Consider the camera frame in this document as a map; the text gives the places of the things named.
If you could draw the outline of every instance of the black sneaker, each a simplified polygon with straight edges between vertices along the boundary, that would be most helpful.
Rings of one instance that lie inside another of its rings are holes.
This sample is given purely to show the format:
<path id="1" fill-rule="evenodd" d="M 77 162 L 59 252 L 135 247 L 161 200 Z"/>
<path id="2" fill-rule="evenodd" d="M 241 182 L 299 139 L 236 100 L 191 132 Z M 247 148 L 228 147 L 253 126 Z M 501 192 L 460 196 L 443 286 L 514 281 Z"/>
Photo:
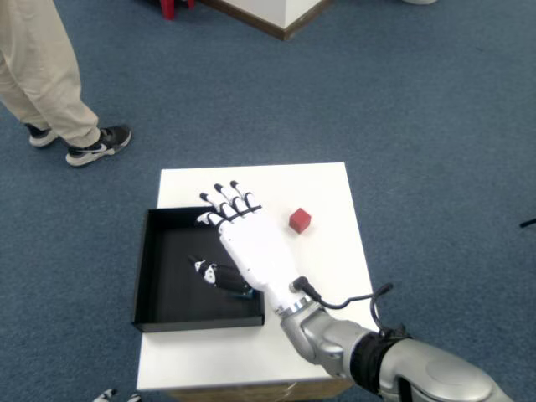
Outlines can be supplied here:
<path id="1" fill-rule="evenodd" d="M 58 138 L 58 134 L 52 130 L 39 130 L 37 127 L 27 124 L 26 127 L 30 131 L 30 144 L 37 148 L 47 147 L 53 140 Z"/>
<path id="2" fill-rule="evenodd" d="M 128 126 L 101 128 L 99 141 L 86 148 L 69 146 L 65 160 L 71 166 L 83 166 L 105 155 L 115 155 L 126 147 L 130 140 L 131 129 Z"/>

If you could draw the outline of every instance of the wire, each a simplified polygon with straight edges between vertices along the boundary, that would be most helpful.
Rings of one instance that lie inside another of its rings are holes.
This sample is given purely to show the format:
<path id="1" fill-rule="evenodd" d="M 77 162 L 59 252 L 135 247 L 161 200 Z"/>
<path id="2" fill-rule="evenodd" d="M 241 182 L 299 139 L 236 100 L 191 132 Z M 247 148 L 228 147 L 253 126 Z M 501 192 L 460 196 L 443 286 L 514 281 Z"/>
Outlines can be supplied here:
<path id="1" fill-rule="evenodd" d="M 374 320 L 374 323 L 379 328 L 379 334 L 383 337 L 387 338 L 406 338 L 408 336 L 407 332 L 405 331 L 405 327 L 403 325 L 399 326 L 398 328 L 389 328 L 386 327 L 378 318 L 378 313 L 376 312 L 376 302 L 379 297 L 383 296 L 388 291 L 391 291 L 393 289 L 392 283 L 386 283 L 385 285 L 381 286 L 377 291 L 374 293 L 371 293 L 369 295 L 362 295 L 362 296 L 355 296 L 355 297 L 349 297 L 346 299 L 346 301 L 342 304 L 330 304 L 325 302 L 322 299 L 322 296 L 320 296 L 320 293 L 316 291 L 316 289 L 309 283 L 309 280 L 305 276 L 300 276 L 298 279 L 294 280 L 291 284 L 291 288 L 295 291 L 303 291 L 306 295 L 308 295 L 313 301 L 320 303 L 322 306 L 332 309 L 332 310 L 340 310 L 344 307 L 346 307 L 351 302 L 358 302 L 361 300 L 370 299 L 370 314 L 372 315 L 372 318 Z"/>
<path id="2" fill-rule="evenodd" d="M 309 280 L 305 276 L 300 276 L 298 279 L 293 281 L 292 288 L 294 288 L 294 290 L 296 291 L 303 291 L 312 300 L 320 303 L 322 306 L 326 308 L 329 308 L 331 310 L 341 310 L 342 308 L 346 307 L 351 302 L 359 302 L 361 300 L 371 299 L 371 302 L 372 300 L 374 300 L 374 303 L 375 303 L 378 297 L 382 296 L 383 294 L 387 293 L 393 288 L 393 284 L 388 283 L 386 285 L 383 285 L 377 291 L 369 295 L 349 297 L 348 299 L 346 299 L 344 303 L 341 303 L 341 304 L 331 304 L 331 303 L 324 301 L 320 293 L 316 291 L 316 289 L 309 283 Z"/>
<path id="3" fill-rule="evenodd" d="M 372 315 L 372 319 L 374 320 L 374 323 L 378 326 L 379 330 L 382 332 L 385 332 L 389 330 L 378 318 L 378 314 L 376 313 L 376 300 L 378 300 L 378 297 L 383 296 L 385 293 L 393 289 L 392 283 L 386 283 L 385 285 L 381 286 L 377 291 L 374 292 L 372 298 L 370 299 L 370 314 Z"/>

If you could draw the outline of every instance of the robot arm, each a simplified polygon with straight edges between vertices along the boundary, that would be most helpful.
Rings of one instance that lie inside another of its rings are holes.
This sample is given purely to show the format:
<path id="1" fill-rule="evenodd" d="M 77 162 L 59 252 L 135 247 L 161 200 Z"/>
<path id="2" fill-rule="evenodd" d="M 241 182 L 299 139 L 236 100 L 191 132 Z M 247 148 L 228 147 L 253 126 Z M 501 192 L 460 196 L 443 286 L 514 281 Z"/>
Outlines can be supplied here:
<path id="1" fill-rule="evenodd" d="M 253 195 L 237 182 L 214 187 L 215 195 L 201 198 L 216 212 L 198 221 L 218 230 L 240 274 L 266 294 L 305 360 L 386 402 L 511 402 L 487 374 L 460 358 L 405 333 L 371 332 L 330 316 L 317 297 L 292 286 L 299 275 L 291 252 Z"/>

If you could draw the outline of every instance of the black tray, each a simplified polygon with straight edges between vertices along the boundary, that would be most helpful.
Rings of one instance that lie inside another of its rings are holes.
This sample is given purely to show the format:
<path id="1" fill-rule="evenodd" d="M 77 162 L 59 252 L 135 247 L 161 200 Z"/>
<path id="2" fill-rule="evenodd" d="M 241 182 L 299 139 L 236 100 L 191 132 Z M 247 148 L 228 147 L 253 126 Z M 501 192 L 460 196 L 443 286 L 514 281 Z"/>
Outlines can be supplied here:
<path id="1" fill-rule="evenodd" d="M 195 224 L 208 208 L 150 209 L 143 230 L 132 324 L 142 332 L 264 324 L 259 292 L 244 299 L 206 283 L 188 262 L 199 255 L 233 265 L 218 231 Z"/>

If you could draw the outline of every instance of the white table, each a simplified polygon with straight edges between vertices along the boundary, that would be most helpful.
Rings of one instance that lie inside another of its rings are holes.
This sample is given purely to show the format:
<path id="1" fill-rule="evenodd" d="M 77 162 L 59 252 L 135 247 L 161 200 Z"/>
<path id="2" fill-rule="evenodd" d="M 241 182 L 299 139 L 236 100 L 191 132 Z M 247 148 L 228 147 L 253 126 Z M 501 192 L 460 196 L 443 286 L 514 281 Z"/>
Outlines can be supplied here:
<path id="1" fill-rule="evenodd" d="M 372 291 L 344 163 L 166 169 L 158 207 L 204 205 L 199 193 L 231 180 L 248 188 L 280 225 L 300 273 L 324 300 L 340 303 Z M 312 222 L 297 234 L 288 219 L 300 207 Z M 332 314 L 377 329 L 368 301 Z M 329 378 L 321 367 L 298 356 L 266 303 L 263 327 L 144 333 L 137 388 L 202 389 Z"/>

